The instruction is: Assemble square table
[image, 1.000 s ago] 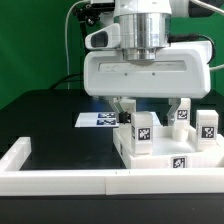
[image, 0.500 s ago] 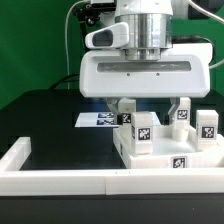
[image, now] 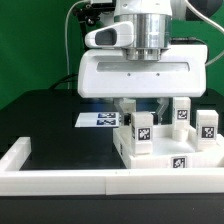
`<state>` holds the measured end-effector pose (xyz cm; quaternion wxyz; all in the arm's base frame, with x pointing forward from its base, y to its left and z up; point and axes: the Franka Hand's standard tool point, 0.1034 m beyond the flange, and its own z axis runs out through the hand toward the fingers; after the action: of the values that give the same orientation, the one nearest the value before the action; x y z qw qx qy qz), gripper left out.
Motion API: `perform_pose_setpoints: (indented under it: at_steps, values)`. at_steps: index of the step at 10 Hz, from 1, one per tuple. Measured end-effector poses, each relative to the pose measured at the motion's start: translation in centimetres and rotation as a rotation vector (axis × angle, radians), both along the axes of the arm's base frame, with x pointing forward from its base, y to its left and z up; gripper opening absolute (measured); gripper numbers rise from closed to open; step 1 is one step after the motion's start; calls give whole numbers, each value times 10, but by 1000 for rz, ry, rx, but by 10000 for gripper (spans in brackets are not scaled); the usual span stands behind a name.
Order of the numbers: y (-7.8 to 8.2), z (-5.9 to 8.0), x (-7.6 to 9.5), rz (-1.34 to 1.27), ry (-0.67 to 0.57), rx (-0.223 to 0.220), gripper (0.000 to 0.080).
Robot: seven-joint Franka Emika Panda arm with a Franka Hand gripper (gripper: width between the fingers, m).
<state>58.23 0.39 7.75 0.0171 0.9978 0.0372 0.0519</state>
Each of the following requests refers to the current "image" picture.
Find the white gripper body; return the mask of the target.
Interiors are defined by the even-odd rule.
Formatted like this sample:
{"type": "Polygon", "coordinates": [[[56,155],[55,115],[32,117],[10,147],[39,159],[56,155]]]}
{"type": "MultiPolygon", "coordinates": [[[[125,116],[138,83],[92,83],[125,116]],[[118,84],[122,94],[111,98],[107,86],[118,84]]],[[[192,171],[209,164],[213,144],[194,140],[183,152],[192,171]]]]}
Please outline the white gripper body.
{"type": "Polygon", "coordinates": [[[92,49],[80,62],[84,98],[199,97],[206,89],[207,47],[172,45],[158,61],[131,61],[126,52],[92,49]]]}

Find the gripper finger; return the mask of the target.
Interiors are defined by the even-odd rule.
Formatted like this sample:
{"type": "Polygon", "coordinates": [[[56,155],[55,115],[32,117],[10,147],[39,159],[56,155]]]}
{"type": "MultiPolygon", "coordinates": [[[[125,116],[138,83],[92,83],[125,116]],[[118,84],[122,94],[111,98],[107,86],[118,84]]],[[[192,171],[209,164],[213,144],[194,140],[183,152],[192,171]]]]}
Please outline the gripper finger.
{"type": "Polygon", "coordinates": [[[114,100],[114,106],[117,110],[117,112],[119,113],[119,122],[121,126],[127,126],[130,123],[130,115],[129,113],[122,113],[120,106],[119,106],[119,102],[122,98],[117,98],[114,100]]]}
{"type": "Polygon", "coordinates": [[[163,114],[165,113],[166,109],[169,106],[169,99],[165,97],[158,98],[157,103],[159,104],[159,106],[157,107],[156,111],[153,113],[154,123],[157,125],[161,125],[163,120],[163,114]]]}

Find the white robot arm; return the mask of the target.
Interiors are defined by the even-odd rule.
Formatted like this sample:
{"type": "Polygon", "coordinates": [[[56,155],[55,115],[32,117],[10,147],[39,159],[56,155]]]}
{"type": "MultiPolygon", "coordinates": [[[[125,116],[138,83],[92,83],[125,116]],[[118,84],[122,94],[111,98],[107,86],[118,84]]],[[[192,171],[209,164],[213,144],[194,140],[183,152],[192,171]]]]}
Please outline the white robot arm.
{"type": "Polygon", "coordinates": [[[123,125],[127,98],[199,97],[206,89],[208,47],[171,38],[174,20],[211,23],[223,0],[116,0],[112,22],[85,36],[78,93],[113,98],[123,125]]]}

